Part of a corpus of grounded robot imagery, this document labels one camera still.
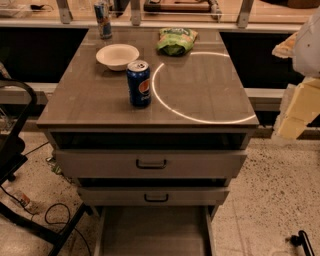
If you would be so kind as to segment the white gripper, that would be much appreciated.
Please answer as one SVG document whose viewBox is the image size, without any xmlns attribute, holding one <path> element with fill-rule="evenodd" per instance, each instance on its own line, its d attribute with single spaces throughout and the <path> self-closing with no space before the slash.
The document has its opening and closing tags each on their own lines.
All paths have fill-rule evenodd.
<svg viewBox="0 0 320 256">
<path fill-rule="evenodd" d="M 294 140 L 320 114 L 320 7 L 298 33 L 276 45 L 272 54 L 293 58 L 294 70 L 307 76 L 297 86 L 287 86 L 273 126 L 273 138 Z"/>
</svg>

